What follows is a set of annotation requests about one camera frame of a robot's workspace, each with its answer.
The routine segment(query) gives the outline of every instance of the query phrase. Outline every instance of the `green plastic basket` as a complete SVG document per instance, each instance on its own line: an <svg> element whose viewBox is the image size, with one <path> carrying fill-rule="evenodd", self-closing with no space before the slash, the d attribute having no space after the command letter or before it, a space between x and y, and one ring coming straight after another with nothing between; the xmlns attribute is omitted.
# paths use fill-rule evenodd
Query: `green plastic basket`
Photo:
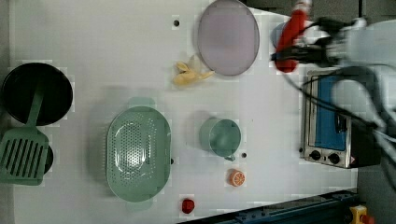
<svg viewBox="0 0 396 224"><path fill-rule="evenodd" d="M113 192L138 203L154 197L170 173L171 131L151 99L135 98L107 134L106 177Z"/></svg>

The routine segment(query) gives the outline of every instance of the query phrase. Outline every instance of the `red toy fruit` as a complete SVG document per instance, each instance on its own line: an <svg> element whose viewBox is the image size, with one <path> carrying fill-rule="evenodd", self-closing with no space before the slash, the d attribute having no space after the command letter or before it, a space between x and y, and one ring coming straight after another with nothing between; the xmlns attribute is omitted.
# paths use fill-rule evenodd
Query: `red toy fruit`
<svg viewBox="0 0 396 224"><path fill-rule="evenodd" d="M183 213L185 214L189 214L192 212L192 210L194 210L195 208L195 204L193 200L190 199L185 199L183 201L183 204L181 206L181 210L183 211Z"/></svg>

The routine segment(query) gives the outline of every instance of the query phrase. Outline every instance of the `slotted spatula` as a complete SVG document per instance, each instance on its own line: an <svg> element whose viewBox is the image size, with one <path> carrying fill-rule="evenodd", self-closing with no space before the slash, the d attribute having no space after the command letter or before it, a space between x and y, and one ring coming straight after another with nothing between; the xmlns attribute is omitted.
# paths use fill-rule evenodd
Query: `slotted spatula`
<svg viewBox="0 0 396 224"><path fill-rule="evenodd" d="M37 186L43 181L49 139L35 126L43 101L43 87L39 81L26 124L7 131L0 143L2 183Z"/></svg>

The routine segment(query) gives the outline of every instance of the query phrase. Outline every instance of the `orange slice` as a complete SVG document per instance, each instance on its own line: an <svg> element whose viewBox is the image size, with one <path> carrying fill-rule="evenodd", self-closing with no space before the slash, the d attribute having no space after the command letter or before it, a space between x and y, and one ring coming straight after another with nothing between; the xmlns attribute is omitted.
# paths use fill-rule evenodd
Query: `orange slice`
<svg viewBox="0 0 396 224"><path fill-rule="evenodd" d="M244 173L235 170L230 175L230 183L231 183L231 185L233 185L235 187L239 187L239 186L243 185L244 182L245 182Z"/></svg>

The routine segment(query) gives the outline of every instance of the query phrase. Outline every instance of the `purple plate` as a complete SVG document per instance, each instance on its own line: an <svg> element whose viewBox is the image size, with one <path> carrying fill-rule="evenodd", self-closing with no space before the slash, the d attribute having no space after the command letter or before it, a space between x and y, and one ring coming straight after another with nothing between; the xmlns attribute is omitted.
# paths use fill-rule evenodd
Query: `purple plate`
<svg viewBox="0 0 396 224"><path fill-rule="evenodd" d="M254 63L259 28L251 11L237 0L219 0L204 12L198 48L206 65L218 74L236 76Z"/></svg>

